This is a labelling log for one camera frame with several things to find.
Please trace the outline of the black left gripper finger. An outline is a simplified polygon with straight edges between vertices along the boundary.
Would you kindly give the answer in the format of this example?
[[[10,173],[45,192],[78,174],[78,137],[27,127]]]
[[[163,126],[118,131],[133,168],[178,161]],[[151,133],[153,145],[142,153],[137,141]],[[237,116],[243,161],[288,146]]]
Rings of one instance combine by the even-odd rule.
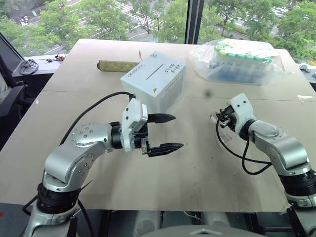
[[[163,114],[163,113],[148,114],[147,123],[166,123],[174,119],[176,119],[176,117],[171,114]]]
[[[158,147],[149,147],[148,157],[164,156],[180,149],[183,146],[183,143],[164,143],[160,144]]]

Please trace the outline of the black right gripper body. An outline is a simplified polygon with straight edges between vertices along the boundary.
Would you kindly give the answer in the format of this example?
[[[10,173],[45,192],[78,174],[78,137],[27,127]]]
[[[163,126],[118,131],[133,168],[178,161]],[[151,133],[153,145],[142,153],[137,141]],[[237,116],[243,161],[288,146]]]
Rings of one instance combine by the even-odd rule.
[[[237,118],[235,116],[235,111],[232,108],[232,106],[228,106],[223,110],[223,117],[224,119],[231,119],[232,123],[230,126],[228,126],[229,129],[235,129],[236,123],[237,123]]]

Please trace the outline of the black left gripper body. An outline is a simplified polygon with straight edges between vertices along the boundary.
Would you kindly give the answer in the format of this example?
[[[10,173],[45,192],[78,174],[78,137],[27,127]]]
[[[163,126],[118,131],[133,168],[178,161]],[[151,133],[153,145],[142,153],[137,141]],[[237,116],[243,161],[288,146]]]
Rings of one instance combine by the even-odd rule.
[[[144,124],[139,131],[134,132],[134,147],[141,149],[143,155],[149,155],[150,145],[148,141],[148,125]]]

